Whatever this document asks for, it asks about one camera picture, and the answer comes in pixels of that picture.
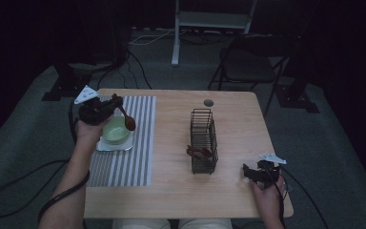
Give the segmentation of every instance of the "striped placemat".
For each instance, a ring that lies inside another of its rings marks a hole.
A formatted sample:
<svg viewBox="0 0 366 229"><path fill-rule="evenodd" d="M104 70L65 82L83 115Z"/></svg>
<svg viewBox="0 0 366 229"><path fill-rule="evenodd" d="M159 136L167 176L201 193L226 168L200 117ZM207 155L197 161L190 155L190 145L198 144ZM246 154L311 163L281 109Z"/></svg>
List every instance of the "striped placemat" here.
<svg viewBox="0 0 366 229"><path fill-rule="evenodd" d="M100 96L108 100L110 96ZM151 184L155 96L124 96L124 109L136 122L130 150L96 151L91 158L89 187L146 186ZM122 115L116 109L114 115Z"/></svg>

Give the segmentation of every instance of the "wire basket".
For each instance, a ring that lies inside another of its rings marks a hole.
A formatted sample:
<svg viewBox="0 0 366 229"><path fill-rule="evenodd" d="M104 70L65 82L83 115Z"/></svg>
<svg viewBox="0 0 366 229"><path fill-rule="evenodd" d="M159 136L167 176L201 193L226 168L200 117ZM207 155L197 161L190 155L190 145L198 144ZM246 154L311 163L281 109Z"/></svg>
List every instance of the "wire basket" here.
<svg viewBox="0 0 366 229"><path fill-rule="evenodd" d="M213 113L210 109L194 109L192 111L190 135L192 147L207 149L212 153L212 156L207 158L192 157L192 172L194 174L212 174L218 161L218 153Z"/></svg>

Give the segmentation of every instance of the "person's lap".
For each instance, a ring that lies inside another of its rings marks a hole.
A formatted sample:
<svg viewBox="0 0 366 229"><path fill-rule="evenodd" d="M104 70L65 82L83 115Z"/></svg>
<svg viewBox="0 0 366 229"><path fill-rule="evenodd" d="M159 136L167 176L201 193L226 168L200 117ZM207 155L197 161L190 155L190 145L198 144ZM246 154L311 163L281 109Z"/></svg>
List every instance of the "person's lap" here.
<svg viewBox="0 0 366 229"><path fill-rule="evenodd" d="M171 229L167 219L115 219L112 229ZM232 229L230 219L181 219L179 229Z"/></svg>

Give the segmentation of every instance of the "white tag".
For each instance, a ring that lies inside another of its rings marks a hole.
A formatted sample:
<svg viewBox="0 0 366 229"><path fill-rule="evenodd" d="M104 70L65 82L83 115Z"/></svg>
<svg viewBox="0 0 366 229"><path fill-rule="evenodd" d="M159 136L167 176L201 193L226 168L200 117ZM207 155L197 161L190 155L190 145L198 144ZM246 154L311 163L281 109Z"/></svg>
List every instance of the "white tag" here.
<svg viewBox="0 0 366 229"><path fill-rule="evenodd" d="M276 163L279 163L279 164L287 164L286 160L281 159L280 157L275 156L274 154L270 154L268 156L260 155L259 157L264 159L264 160L267 160L267 161L276 162Z"/></svg>
<svg viewBox="0 0 366 229"><path fill-rule="evenodd" d="M85 101L88 101L89 99L98 97L99 93L92 88L88 87L88 85L85 86L85 88L82 90L82 92L79 94L79 96L76 97L74 104L83 103Z"/></svg>

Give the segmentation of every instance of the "white shelf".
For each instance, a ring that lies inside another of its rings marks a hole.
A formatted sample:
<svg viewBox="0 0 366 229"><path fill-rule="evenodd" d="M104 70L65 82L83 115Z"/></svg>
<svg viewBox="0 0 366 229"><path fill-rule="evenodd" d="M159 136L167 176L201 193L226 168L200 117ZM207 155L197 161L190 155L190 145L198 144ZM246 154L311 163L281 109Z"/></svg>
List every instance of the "white shelf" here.
<svg viewBox="0 0 366 229"><path fill-rule="evenodd" d="M252 24L256 4L257 0L252 0L249 14L232 14L220 12L180 11L179 0L176 0L172 66L176 67L179 64L180 26L241 29L243 30L243 33L248 33Z"/></svg>
<svg viewBox="0 0 366 229"><path fill-rule="evenodd" d="M181 11L176 15L179 26L244 29L250 20L247 14Z"/></svg>

